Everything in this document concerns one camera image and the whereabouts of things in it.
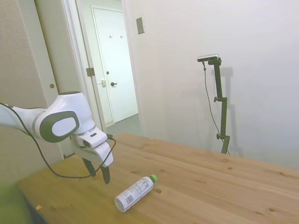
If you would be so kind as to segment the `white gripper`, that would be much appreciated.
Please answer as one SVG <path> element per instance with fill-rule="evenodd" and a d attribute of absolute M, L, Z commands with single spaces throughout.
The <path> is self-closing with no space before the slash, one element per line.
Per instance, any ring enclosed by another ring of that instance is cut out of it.
<path fill-rule="evenodd" d="M 71 135 L 74 153 L 82 157 L 84 165 L 92 177 L 96 175 L 96 171 L 91 162 L 101 165 L 100 169 L 105 184 L 110 183 L 108 166 L 113 162 L 113 155 L 107 140 L 107 135 L 97 127 L 85 133 Z"/>

